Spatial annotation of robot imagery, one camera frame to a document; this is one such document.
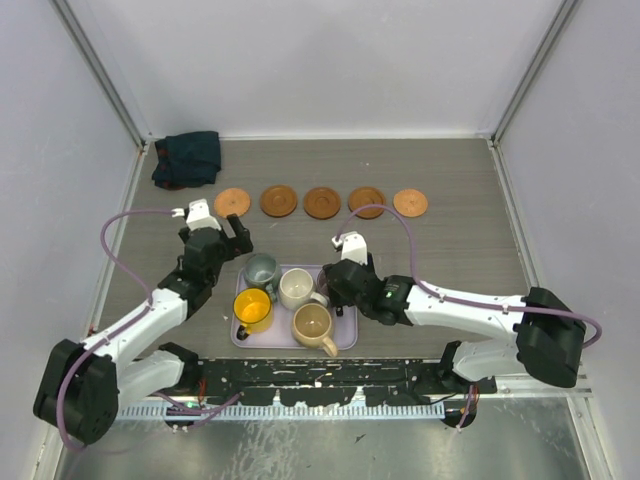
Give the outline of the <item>woven rattan coaster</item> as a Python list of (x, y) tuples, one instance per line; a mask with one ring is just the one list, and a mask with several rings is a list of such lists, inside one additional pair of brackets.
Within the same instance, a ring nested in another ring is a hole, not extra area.
[(393, 197), (393, 206), (396, 211), (407, 218), (422, 216), (429, 207), (429, 202), (424, 193), (417, 189), (409, 188), (397, 192)]
[(243, 216), (251, 206), (250, 195), (241, 188), (228, 188), (220, 192), (214, 200), (214, 210), (219, 217)]

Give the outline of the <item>brown wooden coaster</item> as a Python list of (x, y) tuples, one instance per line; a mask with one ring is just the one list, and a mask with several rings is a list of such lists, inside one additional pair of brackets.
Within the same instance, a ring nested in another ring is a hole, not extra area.
[(333, 218), (341, 209), (341, 197), (332, 188), (315, 187), (304, 196), (303, 206), (305, 212), (317, 220)]
[(361, 219), (371, 220), (378, 218), (384, 213), (381, 205), (386, 204), (386, 197), (376, 187), (362, 186), (354, 189), (348, 198), (348, 206), (351, 211), (355, 211), (366, 205), (376, 205), (375, 208), (367, 208), (357, 213)]
[(268, 216), (282, 218), (295, 211), (298, 197), (288, 185), (272, 185), (266, 188), (260, 197), (260, 208)]

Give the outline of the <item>purple transparent mug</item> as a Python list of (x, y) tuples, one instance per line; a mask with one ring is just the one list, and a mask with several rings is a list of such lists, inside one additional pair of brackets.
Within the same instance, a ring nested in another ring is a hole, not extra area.
[(328, 301), (327, 308), (338, 318), (344, 316), (344, 306), (341, 295), (332, 287), (329, 286), (326, 277), (326, 272), (320, 269), (316, 278), (317, 288), (320, 294), (322, 294)]

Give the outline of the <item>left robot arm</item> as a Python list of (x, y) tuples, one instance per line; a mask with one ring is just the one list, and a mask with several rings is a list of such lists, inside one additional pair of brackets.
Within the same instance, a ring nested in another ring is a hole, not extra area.
[(140, 355), (206, 304), (225, 263), (252, 252), (250, 232), (239, 217), (226, 219), (232, 236), (213, 217), (196, 222), (186, 215), (179, 232), (184, 252), (141, 305), (81, 342), (65, 339), (53, 347), (33, 413), (57, 428), (67, 449), (96, 443), (131, 403), (168, 388), (178, 396), (197, 390), (202, 367), (196, 353), (165, 343), (146, 358)]

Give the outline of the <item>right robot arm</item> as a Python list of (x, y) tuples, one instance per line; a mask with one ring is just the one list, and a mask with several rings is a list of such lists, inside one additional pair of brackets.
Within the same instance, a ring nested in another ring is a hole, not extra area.
[(448, 327), (483, 336), (481, 342), (446, 344), (436, 377), (449, 393), (510, 374), (560, 388), (577, 383), (586, 323), (544, 288), (498, 297), (493, 309), (484, 309), (482, 295), (418, 284), (408, 276), (380, 279), (371, 264), (341, 260), (322, 272), (337, 307), (355, 307), (385, 326)]

